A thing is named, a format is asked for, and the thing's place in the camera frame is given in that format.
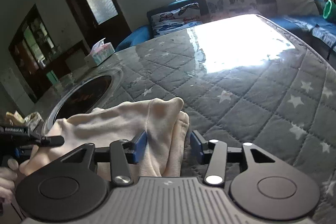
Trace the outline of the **person left hand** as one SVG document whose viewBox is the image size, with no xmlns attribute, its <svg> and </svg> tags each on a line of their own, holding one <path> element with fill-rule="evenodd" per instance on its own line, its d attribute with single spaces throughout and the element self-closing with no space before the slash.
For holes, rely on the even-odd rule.
<svg viewBox="0 0 336 224">
<path fill-rule="evenodd" d="M 14 196 L 15 181 L 18 178 L 18 162 L 10 158 L 7 161 L 8 167 L 0 168 L 0 198 L 1 203 L 11 203 Z"/>
</svg>

